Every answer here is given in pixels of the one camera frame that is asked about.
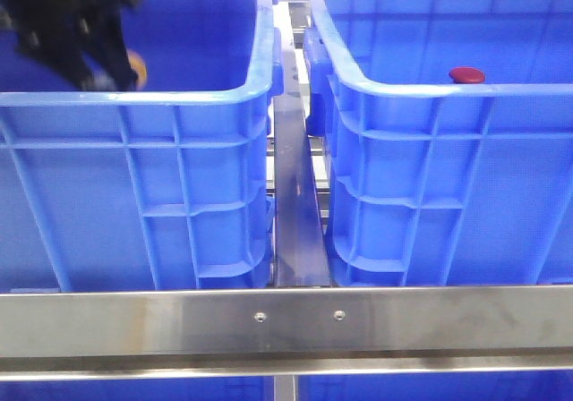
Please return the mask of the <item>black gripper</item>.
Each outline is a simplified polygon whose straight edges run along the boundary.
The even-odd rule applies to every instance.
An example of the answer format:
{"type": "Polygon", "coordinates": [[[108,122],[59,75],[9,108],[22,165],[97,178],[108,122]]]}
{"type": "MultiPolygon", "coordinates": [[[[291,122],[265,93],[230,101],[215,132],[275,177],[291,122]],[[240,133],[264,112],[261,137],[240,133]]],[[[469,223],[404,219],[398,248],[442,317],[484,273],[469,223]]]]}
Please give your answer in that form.
{"type": "Polygon", "coordinates": [[[139,79],[129,61],[121,9],[141,0],[1,0],[17,36],[17,50],[41,59],[77,90],[97,87],[81,53],[87,53],[119,91],[136,89],[139,79]]]}

